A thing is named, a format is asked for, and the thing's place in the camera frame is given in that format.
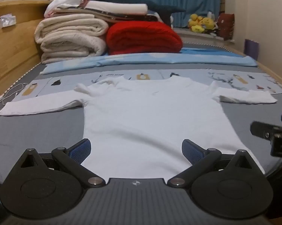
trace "silver bolt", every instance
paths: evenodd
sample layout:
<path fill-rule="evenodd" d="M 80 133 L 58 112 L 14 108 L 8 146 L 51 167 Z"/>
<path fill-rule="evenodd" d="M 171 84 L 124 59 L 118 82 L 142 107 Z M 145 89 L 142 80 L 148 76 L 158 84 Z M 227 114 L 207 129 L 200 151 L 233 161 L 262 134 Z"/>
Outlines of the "silver bolt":
<path fill-rule="evenodd" d="M 179 186 L 179 185 L 183 185 L 185 183 L 185 180 L 182 178 L 172 178 L 170 180 L 170 183 L 172 183 L 173 185 Z"/>
<path fill-rule="evenodd" d="M 103 179 L 100 177 L 93 177 L 88 179 L 88 183 L 92 185 L 99 185 L 103 182 Z"/>

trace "mattress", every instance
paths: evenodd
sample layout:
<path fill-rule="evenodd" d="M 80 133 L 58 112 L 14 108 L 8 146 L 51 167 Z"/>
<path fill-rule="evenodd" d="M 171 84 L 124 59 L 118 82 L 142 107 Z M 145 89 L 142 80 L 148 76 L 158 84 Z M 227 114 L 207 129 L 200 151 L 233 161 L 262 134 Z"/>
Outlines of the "mattress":
<path fill-rule="evenodd" d="M 47 79 L 64 75 L 114 70 L 215 69 L 254 73 L 262 72 L 257 67 L 220 64 L 126 64 L 38 75 L 43 69 L 43 65 L 38 65 L 18 83 L 29 83 L 33 79 Z M 250 134 L 250 123 L 252 121 L 262 121 L 282 126 L 280 121 L 282 114 L 282 94 L 273 96 L 278 99 L 276 104 L 247 105 L 222 103 L 223 110 L 237 135 L 244 145 L 252 150 L 263 166 L 266 175 L 271 174 L 282 166 L 282 158 L 270 156 L 270 143 L 252 136 Z M 47 153 L 59 146 L 68 148 L 82 139 L 83 130 L 84 113 L 81 107 L 39 115 L 0 116 L 0 183 L 4 181 L 25 149 L 35 148 L 39 153 Z"/>

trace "white fluffy blanket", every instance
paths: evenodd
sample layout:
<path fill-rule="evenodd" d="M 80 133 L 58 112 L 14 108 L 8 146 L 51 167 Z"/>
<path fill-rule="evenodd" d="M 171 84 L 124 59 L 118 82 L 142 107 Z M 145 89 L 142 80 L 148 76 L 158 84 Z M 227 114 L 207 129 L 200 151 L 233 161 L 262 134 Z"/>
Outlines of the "white fluffy blanket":
<path fill-rule="evenodd" d="M 76 59 L 79 57 L 101 56 L 106 50 L 103 39 L 81 31 L 64 30 L 48 34 L 41 44 L 44 52 L 43 64 Z"/>
<path fill-rule="evenodd" d="M 35 30 L 35 41 L 41 44 L 44 38 L 55 32 L 80 31 L 89 36 L 104 35 L 109 26 L 93 14 L 71 14 L 42 20 Z"/>

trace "purple object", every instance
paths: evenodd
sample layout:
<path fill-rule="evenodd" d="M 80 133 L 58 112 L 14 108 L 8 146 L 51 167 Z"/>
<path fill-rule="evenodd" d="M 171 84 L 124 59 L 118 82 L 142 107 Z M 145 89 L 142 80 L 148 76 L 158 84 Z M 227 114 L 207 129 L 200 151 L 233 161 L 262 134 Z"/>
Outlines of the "purple object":
<path fill-rule="evenodd" d="M 244 54 L 252 57 L 257 61 L 259 56 L 259 43 L 253 40 L 245 39 Z"/>

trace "light blue folded sheet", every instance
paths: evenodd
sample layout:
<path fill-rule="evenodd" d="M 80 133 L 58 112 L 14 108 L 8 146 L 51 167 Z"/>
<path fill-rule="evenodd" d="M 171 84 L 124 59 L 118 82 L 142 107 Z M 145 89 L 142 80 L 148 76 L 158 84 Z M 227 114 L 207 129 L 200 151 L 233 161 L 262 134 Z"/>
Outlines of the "light blue folded sheet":
<path fill-rule="evenodd" d="M 253 58 L 249 56 L 243 57 L 233 52 L 213 49 L 183 48 L 181 53 L 132 53 L 61 61 L 48 64 L 40 74 L 58 73 L 69 70 L 119 64 L 188 63 L 226 64 L 250 67 L 257 66 L 257 63 Z"/>

